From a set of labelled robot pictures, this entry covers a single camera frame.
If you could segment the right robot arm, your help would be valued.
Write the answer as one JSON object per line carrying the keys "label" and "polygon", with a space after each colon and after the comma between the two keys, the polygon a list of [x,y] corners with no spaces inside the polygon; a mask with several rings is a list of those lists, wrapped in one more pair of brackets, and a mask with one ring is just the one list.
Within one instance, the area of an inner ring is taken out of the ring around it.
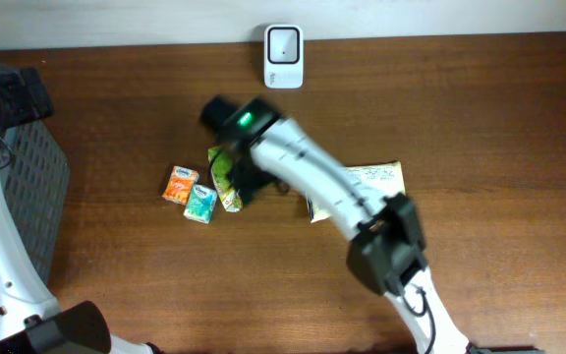
{"label": "right robot arm", "polygon": [[271,183],[283,183],[328,210],[349,245],[349,271],[394,306],[418,352],[482,351],[456,327],[440,300],[409,197],[390,195],[350,174],[294,118],[261,97],[238,105],[216,95],[200,120],[230,155],[227,177],[243,202]]}

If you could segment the orange tissue pack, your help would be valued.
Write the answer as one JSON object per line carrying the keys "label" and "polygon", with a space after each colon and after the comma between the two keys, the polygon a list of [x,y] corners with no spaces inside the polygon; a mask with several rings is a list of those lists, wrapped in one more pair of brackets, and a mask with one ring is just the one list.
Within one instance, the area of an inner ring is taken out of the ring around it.
{"label": "orange tissue pack", "polygon": [[198,181],[199,173],[195,170],[174,166],[162,194],[168,202],[185,205],[189,199],[193,185]]}

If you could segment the green snack pouch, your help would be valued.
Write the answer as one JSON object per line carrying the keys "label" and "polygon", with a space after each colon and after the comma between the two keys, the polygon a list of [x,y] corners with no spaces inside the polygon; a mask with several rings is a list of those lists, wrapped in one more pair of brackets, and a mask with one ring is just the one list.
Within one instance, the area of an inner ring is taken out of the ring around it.
{"label": "green snack pouch", "polygon": [[239,212],[243,202],[235,190],[230,177],[233,160],[221,147],[211,147],[207,151],[209,174],[212,184],[224,209],[228,212]]}

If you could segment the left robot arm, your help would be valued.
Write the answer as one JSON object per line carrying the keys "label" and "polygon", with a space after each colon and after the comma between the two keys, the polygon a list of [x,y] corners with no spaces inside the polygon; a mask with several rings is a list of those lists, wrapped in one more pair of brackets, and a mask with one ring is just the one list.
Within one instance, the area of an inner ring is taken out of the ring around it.
{"label": "left robot arm", "polygon": [[[54,107],[34,68],[0,65],[0,154],[12,150],[6,131],[52,116]],[[0,171],[6,164],[0,159]],[[147,353],[110,333],[90,301],[62,310],[30,261],[0,181],[0,353]]]}

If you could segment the teal tissue pack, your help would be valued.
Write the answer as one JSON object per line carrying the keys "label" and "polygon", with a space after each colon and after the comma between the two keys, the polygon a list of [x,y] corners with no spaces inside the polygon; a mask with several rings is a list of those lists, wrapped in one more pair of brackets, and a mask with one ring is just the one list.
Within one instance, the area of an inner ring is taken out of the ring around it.
{"label": "teal tissue pack", "polygon": [[212,218],[217,193],[200,184],[194,184],[184,210],[184,217],[208,224]]}

